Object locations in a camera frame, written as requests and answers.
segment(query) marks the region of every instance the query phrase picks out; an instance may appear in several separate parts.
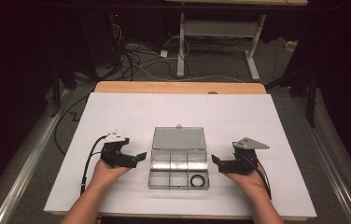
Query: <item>circular object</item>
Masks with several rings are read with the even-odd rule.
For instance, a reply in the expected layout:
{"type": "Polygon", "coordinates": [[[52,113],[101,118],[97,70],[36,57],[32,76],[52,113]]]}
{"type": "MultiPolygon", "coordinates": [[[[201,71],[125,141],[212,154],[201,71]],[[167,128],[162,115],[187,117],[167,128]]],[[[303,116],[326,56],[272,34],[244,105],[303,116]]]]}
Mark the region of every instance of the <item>circular object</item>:
{"type": "Polygon", "coordinates": [[[193,186],[193,187],[202,187],[204,186],[205,184],[205,180],[204,180],[204,177],[202,175],[193,175],[191,178],[190,178],[190,184],[193,186]],[[197,184],[197,183],[194,183],[193,180],[194,179],[200,179],[202,181],[202,184],[197,184]]]}

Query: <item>person's left hand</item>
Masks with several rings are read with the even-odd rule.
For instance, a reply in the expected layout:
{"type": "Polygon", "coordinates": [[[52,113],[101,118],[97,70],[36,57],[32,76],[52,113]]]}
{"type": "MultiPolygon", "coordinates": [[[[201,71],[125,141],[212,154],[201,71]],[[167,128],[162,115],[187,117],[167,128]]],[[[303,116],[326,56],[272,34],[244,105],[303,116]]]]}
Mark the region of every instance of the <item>person's left hand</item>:
{"type": "Polygon", "coordinates": [[[130,170],[131,168],[125,167],[113,168],[100,159],[94,167],[93,177],[88,187],[105,191],[111,187],[121,175],[124,175],[130,170]]]}

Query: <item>white tabletop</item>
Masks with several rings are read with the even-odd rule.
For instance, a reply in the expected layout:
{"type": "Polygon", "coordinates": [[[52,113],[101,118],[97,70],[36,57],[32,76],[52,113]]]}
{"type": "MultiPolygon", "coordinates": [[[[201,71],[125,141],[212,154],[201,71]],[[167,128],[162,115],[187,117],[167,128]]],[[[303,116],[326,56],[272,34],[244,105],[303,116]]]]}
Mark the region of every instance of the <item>white tabletop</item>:
{"type": "MultiPolygon", "coordinates": [[[[100,213],[109,216],[246,218],[251,209],[243,192],[211,162],[211,154],[234,159],[232,142],[249,137],[270,146],[257,150],[270,180],[273,204],[284,218],[316,217],[270,95],[92,93],[77,127],[45,211],[67,212],[77,200],[93,143],[118,130],[130,138],[122,152],[147,152],[147,159],[109,190],[100,213]],[[203,127],[209,190],[149,189],[150,151],[155,127],[203,127]]],[[[103,143],[98,144],[100,151],[103,143]]],[[[94,164],[88,171],[88,184],[94,164]]]]}

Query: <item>table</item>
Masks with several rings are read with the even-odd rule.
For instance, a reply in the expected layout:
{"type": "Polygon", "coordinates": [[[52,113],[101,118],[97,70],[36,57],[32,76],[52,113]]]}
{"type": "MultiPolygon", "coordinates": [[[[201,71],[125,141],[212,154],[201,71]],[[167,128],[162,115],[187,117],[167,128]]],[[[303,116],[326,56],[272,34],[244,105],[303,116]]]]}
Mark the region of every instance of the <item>table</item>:
{"type": "MultiPolygon", "coordinates": [[[[166,0],[170,2],[186,3],[211,3],[211,4],[238,4],[238,5],[261,5],[261,6],[306,6],[307,0],[166,0]]],[[[250,50],[245,50],[246,62],[254,81],[260,81],[257,66],[254,63],[254,53],[260,40],[266,15],[260,15],[258,22],[235,22],[235,21],[187,21],[185,13],[181,13],[179,31],[179,51],[177,61],[178,77],[184,76],[185,35],[211,35],[211,36],[230,36],[230,37],[252,37],[250,50]]]]}
{"type": "MultiPolygon", "coordinates": [[[[232,157],[232,141],[245,136],[269,145],[268,150],[257,150],[257,155],[269,176],[280,216],[290,220],[316,217],[272,98],[259,83],[100,82],[87,102],[44,210],[64,214],[70,209],[79,196],[92,144],[118,129],[131,139],[123,153],[146,151],[147,159],[107,193],[100,207],[102,216],[251,218],[246,196],[210,159],[208,190],[148,188],[154,128],[177,124],[203,127],[207,153],[223,160],[232,157]]],[[[88,184],[97,160],[91,160],[88,184]]]]}

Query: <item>dark background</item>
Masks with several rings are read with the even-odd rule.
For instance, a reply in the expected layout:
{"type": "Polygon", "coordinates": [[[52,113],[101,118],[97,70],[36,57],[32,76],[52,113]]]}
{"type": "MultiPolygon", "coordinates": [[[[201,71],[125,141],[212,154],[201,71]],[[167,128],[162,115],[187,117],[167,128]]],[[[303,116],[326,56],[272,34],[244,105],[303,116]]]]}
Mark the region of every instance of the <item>dark background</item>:
{"type": "MultiPolygon", "coordinates": [[[[300,40],[285,76],[316,59],[318,87],[351,156],[351,3],[309,1],[309,5],[339,5],[340,11],[312,17],[297,13],[269,15],[261,38],[300,40]]],[[[147,15],[139,11],[120,15],[122,22],[129,24],[130,32],[157,45],[178,31],[178,14],[147,15]]],[[[229,15],[225,20],[235,17],[239,15],[229,15]]],[[[100,20],[102,14],[69,12],[62,13],[62,18],[61,21],[57,13],[37,8],[33,1],[0,0],[0,175],[47,105],[45,92],[51,83],[53,62],[58,63],[59,76],[66,87],[72,88],[71,71],[94,76],[96,64],[111,62],[114,57],[110,33],[100,20]],[[94,24],[103,27],[86,29],[94,24]],[[103,43],[108,49],[88,48],[88,43],[103,43]]]]}

